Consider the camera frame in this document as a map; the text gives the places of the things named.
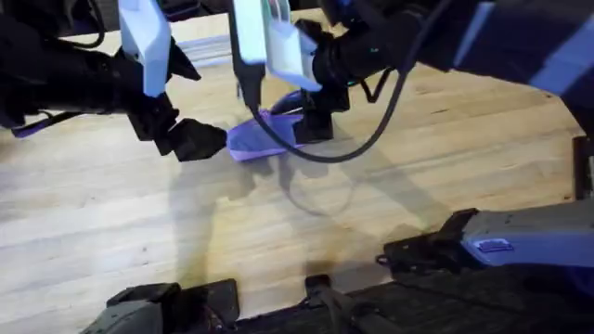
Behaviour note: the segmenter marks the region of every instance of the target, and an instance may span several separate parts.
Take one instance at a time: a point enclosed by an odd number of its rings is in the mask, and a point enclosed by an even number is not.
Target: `wooden table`
[[[226,16],[174,25],[178,41],[226,32]],[[102,50],[118,44],[112,34]],[[168,85],[183,116],[227,129],[249,117],[230,66],[200,73]],[[268,80],[265,105],[289,91]],[[309,151],[345,152],[375,129],[389,94],[376,105],[359,87],[351,95],[336,140]],[[435,230],[454,210],[569,200],[579,133],[556,97],[423,66],[380,143],[340,165],[289,155],[241,164],[226,152],[181,164],[138,142],[122,116],[24,140],[2,132],[0,331],[77,332],[116,292],[156,282],[233,277],[242,316],[295,304],[312,274],[342,290],[379,284],[388,273],[373,258],[385,242]]]

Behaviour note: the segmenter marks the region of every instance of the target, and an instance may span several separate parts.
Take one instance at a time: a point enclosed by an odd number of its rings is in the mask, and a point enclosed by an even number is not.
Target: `purple label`
[[[473,244],[474,247],[484,253],[495,251],[513,251],[513,246],[511,246],[510,242],[504,238],[475,241]]]

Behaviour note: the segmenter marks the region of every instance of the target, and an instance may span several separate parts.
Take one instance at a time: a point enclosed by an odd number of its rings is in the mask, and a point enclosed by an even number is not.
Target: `wooden surface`
[[[226,30],[225,16],[174,26],[178,41]],[[111,35],[102,49],[118,43]],[[183,116],[225,128],[249,117],[230,66],[200,74],[168,85]],[[267,81],[265,104],[289,91]],[[309,151],[345,152],[375,129],[389,94],[368,105],[359,87],[351,93],[337,139]],[[234,277],[242,316],[300,301],[307,275],[331,273],[344,290],[378,284],[385,242],[437,229],[454,210],[568,200],[578,134],[555,97],[423,66],[380,143],[341,165],[286,155],[239,164],[226,152],[180,164],[138,142],[122,116],[25,140],[2,132],[0,332],[77,332],[107,298],[147,283]]]

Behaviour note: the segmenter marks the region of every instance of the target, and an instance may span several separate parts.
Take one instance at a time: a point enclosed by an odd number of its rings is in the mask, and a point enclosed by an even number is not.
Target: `wire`
[[[403,69],[400,71],[400,75],[398,76],[398,80],[396,81],[396,85],[394,86],[394,90],[392,92],[392,97],[390,98],[390,102],[388,103],[388,107],[381,119],[380,124],[378,125],[378,128],[375,130],[373,135],[371,135],[369,140],[360,148],[337,157],[324,157],[305,153],[298,148],[294,148],[291,144],[287,143],[284,139],[277,135],[277,133],[264,121],[264,119],[258,112],[257,106],[256,108],[251,108],[253,118],[278,145],[280,145],[282,148],[285,148],[290,153],[305,160],[320,163],[341,163],[361,156],[363,153],[365,153],[371,147],[373,147],[373,145],[375,145],[378,139],[380,139],[381,135],[383,135],[383,132],[385,131],[386,127],[388,126],[388,123],[394,115],[394,110],[396,104],[398,103],[398,99],[400,98],[400,95],[402,93],[405,81],[407,80],[408,74],[410,73],[417,61],[417,54],[419,53],[419,50],[422,47],[423,42],[425,41],[427,35],[429,35],[429,32],[431,31],[434,23],[449,7],[452,1],[453,0],[441,0],[439,4],[437,4],[437,7],[430,14],[430,16],[427,18],[426,22],[423,24],[419,32],[419,35],[415,39],[413,46],[410,48],[407,57],[405,58],[405,65],[403,66]]]
[[[79,47],[79,48],[95,48],[95,47],[98,47],[101,44],[103,44],[103,41],[105,40],[105,30],[106,30],[105,22],[103,21],[103,16],[101,15],[101,10],[99,9],[97,0],[88,0],[88,2],[91,4],[91,7],[93,8],[93,11],[95,12],[95,17],[97,18],[97,30],[98,30],[99,35],[97,36],[97,39],[95,40],[95,42],[90,43],[90,44],[78,43],[78,42],[73,42],[73,41],[64,41],[69,45]]]

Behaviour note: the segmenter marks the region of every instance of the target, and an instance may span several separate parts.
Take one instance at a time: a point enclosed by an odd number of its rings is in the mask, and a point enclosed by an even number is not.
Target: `purple dustpan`
[[[270,115],[260,111],[270,127],[287,143],[299,147],[293,125],[302,115]],[[244,122],[227,132],[226,147],[235,161],[249,161],[286,152],[262,129],[256,120]]]

